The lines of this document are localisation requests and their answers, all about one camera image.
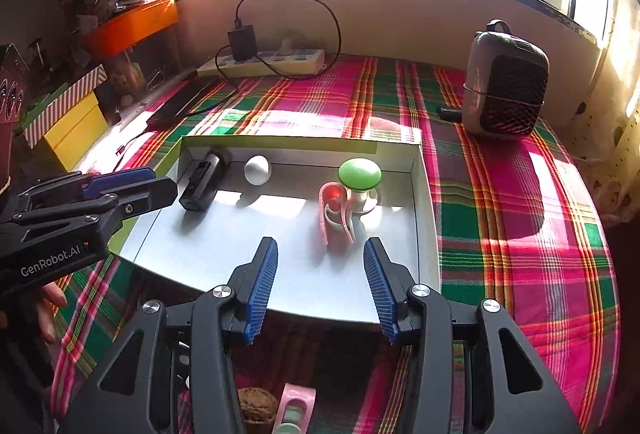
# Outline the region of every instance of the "white ball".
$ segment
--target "white ball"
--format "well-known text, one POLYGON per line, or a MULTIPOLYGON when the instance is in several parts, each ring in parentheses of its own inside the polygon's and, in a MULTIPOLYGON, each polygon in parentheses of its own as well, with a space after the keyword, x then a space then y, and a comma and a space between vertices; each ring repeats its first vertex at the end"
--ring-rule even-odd
POLYGON ((264 156, 254 156, 244 164, 244 177, 251 185, 263 185, 271 177, 271 165, 264 156))

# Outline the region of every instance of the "orange box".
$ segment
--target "orange box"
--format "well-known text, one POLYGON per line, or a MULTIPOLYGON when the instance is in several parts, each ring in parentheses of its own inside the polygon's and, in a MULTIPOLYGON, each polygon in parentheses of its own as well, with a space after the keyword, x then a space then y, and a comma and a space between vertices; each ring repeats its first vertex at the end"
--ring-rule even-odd
POLYGON ((132 8, 101 24, 82 44, 94 60, 101 60, 126 50, 140 40, 178 22, 175 0, 157 0, 132 8))

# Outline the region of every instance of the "yellow box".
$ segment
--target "yellow box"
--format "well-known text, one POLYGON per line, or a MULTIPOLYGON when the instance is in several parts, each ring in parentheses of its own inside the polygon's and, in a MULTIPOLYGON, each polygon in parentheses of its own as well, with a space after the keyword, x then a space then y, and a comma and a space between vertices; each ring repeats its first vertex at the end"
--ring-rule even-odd
POLYGON ((71 171, 108 127, 91 92, 68 110, 44 138, 63 167, 71 171))

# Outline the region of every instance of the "screw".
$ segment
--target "screw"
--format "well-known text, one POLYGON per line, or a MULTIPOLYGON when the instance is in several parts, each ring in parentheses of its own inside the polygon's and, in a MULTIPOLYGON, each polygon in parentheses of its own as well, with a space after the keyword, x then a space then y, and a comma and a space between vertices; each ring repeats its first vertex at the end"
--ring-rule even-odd
POLYGON ((411 287, 411 293, 416 297, 427 297, 431 293, 431 289, 426 284, 414 284, 411 287))
POLYGON ((494 299, 487 299, 482 303, 482 307, 489 313, 496 313, 500 311, 500 303, 494 299))
POLYGON ((144 313, 155 313, 160 309, 160 303, 157 300, 148 300, 142 305, 144 313))
POLYGON ((231 295, 231 288, 229 288, 226 284, 221 284, 220 286, 216 286, 211 292, 213 293, 214 297, 224 299, 225 297, 229 297, 229 295, 231 295))

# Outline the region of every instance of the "power strip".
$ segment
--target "power strip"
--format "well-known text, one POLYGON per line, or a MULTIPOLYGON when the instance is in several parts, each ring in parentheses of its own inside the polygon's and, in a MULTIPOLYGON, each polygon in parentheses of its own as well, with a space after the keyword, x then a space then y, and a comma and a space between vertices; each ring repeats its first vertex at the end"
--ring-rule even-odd
MULTIPOLYGON (((324 66, 324 50, 297 50, 291 55, 281 55, 279 52, 260 52, 258 56, 273 69, 285 75, 315 75, 324 66)), ((235 60, 233 56, 218 57, 218 66, 227 77, 263 77, 275 75, 257 58, 249 60, 235 60)), ((216 70, 214 59, 198 68, 198 76, 220 76, 216 70)))

